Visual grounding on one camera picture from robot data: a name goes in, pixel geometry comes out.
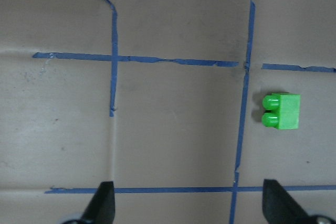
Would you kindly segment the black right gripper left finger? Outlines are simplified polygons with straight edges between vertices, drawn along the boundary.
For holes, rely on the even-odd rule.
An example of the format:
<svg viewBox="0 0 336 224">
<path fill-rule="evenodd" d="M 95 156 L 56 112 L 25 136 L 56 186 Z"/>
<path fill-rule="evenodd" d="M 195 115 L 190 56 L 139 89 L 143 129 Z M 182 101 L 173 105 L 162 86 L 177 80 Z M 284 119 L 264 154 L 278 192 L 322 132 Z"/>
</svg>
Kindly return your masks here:
<svg viewBox="0 0 336 224">
<path fill-rule="evenodd" d="M 112 224 L 115 218 L 114 184 L 102 182 L 83 212 L 80 223 Z"/>
</svg>

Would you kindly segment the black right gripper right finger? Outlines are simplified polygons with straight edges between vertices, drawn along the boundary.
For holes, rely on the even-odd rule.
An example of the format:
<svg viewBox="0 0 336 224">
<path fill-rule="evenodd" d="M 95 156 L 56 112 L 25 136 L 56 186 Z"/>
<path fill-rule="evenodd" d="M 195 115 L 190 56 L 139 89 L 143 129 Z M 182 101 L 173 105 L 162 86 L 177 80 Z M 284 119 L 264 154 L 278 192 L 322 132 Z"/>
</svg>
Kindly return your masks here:
<svg viewBox="0 0 336 224">
<path fill-rule="evenodd" d="M 263 215 L 268 223 L 298 223 L 309 217 L 277 180 L 265 179 L 262 188 Z"/>
</svg>

